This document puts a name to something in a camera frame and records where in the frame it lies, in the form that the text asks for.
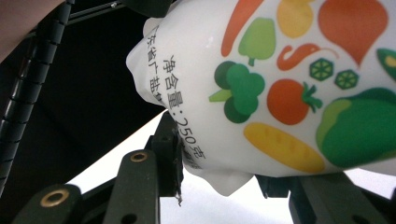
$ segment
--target black machine part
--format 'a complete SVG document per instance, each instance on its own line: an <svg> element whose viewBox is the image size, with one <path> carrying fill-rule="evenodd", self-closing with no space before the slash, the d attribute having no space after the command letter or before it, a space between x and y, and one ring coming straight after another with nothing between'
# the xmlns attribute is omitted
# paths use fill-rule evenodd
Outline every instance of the black machine part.
<svg viewBox="0 0 396 224"><path fill-rule="evenodd" d="M38 24L36 36L31 39L30 48L23 59L0 124L0 195L23 131L61 43L73 4L74 0L65 1Z"/></svg>
<svg viewBox="0 0 396 224"><path fill-rule="evenodd" d="M176 127L164 113L147 148L126 154L116 178L83 195L72 185L43 189L13 223L160 223L159 198L180 203L183 145Z"/></svg>

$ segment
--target black metal bracket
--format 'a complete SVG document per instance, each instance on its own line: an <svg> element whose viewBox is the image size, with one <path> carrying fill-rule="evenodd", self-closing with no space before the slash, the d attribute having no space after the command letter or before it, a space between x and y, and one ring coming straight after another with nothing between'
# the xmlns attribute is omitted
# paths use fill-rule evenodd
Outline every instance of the black metal bracket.
<svg viewBox="0 0 396 224"><path fill-rule="evenodd" d="M396 223L391 200L354 185L344 173L274 178L256 175L263 196L287 198L296 224Z"/></svg>
<svg viewBox="0 0 396 224"><path fill-rule="evenodd" d="M13 223L160 223L159 197L179 199L183 179L182 144L169 113L147 147L126 154L116 178L83 195L72 185L43 189Z"/></svg>

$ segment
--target carrot illustration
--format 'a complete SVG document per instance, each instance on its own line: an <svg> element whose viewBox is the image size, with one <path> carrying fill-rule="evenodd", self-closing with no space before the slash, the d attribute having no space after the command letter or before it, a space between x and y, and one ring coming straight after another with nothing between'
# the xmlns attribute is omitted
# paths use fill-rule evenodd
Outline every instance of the carrot illustration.
<svg viewBox="0 0 396 224"><path fill-rule="evenodd" d="M228 22L221 45L221 55L226 57L233 48L233 42L241 31L242 27L256 11L264 0L239 0L233 9L233 14Z"/></svg>
<svg viewBox="0 0 396 224"><path fill-rule="evenodd" d="M293 50L292 46L287 45L285 48L282 49L279 56L277 57L277 61L276 61L277 67L282 71L290 70L291 68L297 66L304 58L323 49L321 49L315 44L304 44L298 47L289 56L289 58L286 58L285 55ZM335 57L338 58L338 54L332 49L325 49L325 50L331 51L335 55Z"/></svg>
<svg viewBox="0 0 396 224"><path fill-rule="evenodd" d="M290 168L317 174L325 169L324 160L311 146L270 125L253 122L244 130L251 145Z"/></svg>

